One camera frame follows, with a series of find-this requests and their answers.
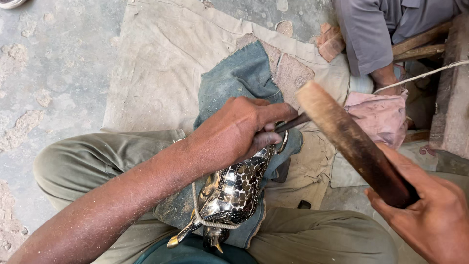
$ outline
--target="engraved metal surface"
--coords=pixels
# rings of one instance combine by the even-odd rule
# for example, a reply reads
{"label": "engraved metal surface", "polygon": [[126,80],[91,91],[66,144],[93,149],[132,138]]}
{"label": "engraved metal surface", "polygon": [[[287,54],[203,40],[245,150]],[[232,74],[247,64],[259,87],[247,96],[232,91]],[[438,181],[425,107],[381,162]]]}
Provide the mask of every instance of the engraved metal surface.
{"label": "engraved metal surface", "polygon": [[[200,216],[205,221],[237,225],[249,219],[257,209],[260,181],[275,152],[274,145],[268,145],[252,158],[229,166],[209,175],[199,192]],[[177,246],[188,234],[202,224],[193,217],[177,234]],[[214,246],[227,239],[228,230],[217,227],[204,227],[204,245]]]}

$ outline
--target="pink cloth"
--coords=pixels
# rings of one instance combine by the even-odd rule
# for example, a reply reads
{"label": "pink cloth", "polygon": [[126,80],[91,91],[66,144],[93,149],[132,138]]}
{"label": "pink cloth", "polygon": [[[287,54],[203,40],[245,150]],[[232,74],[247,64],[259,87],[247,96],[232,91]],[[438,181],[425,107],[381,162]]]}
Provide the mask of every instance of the pink cloth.
{"label": "pink cloth", "polygon": [[407,90],[401,95],[351,92],[345,110],[374,142],[397,149],[407,133]]}

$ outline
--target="white rope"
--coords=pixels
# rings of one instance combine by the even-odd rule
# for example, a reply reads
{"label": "white rope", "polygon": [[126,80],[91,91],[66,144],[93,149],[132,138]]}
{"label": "white rope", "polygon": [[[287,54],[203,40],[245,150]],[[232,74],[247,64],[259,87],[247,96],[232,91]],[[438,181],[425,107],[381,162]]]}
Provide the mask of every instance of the white rope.
{"label": "white rope", "polygon": [[220,224],[220,223],[213,223],[209,221],[205,221],[202,216],[199,214],[199,205],[197,204],[197,190],[196,190],[196,183],[192,183],[192,195],[194,196],[194,212],[196,214],[196,219],[203,225],[206,226],[213,226],[213,227],[219,227],[219,228],[226,228],[226,229],[236,229],[238,228],[241,224],[238,225],[226,225],[226,224]]}
{"label": "white rope", "polygon": [[390,87],[394,87],[394,86],[398,86],[398,85],[401,85],[401,84],[404,84],[406,82],[410,82],[410,81],[413,81],[413,80],[417,80],[419,78],[423,78],[425,76],[428,76],[428,75],[431,75],[433,73],[436,73],[436,72],[439,72],[439,71],[442,71],[442,70],[446,70],[446,69],[449,69],[449,68],[452,68],[452,67],[456,67],[456,66],[459,66],[459,65],[464,65],[464,64],[469,64],[469,60],[463,60],[463,61],[458,61],[458,62],[453,62],[445,67],[441,67],[439,69],[436,69],[436,70],[432,70],[432,71],[429,71],[427,73],[424,73],[424,74],[421,74],[421,75],[418,75],[418,76],[415,76],[415,77],[412,77],[410,79],[407,79],[407,80],[403,80],[401,82],[398,82],[396,84],[393,84],[393,85],[388,85],[386,87],[383,87],[383,88],[380,88],[378,90],[376,90],[374,92],[374,94],[376,94],[377,92],[379,91],[383,91],[384,89],[387,89],[387,88],[390,88]]}

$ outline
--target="hand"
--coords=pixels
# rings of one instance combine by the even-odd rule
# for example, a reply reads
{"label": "hand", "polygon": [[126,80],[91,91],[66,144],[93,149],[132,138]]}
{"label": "hand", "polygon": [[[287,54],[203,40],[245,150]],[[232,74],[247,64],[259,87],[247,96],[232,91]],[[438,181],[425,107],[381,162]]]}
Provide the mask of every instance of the hand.
{"label": "hand", "polygon": [[269,132],[274,129],[274,122],[297,116],[287,103],[231,97],[187,138],[189,148],[194,158],[201,161],[203,173],[224,169],[252,157],[269,144],[279,143],[282,137]]}
{"label": "hand", "polygon": [[430,263],[465,263],[469,259],[469,211],[455,184],[428,175],[408,158],[377,144],[399,173],[415,187],[420,200],[406,209],[387,205],[377,193],[365,193],[371,206],[396,233]]}

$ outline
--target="wooden mallet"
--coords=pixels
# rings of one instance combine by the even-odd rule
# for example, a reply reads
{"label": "wooden mallet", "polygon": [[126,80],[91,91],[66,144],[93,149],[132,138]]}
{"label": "wooden mallet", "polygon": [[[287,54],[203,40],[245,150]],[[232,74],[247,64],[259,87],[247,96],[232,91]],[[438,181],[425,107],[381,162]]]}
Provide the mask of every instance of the wooden mallet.
{"label": "wooden mallet", "polygon": [[406,208],[420,199],[414,187],[319,84],[307,82],[296,93],[296,99],[322,133],[387,204]]}

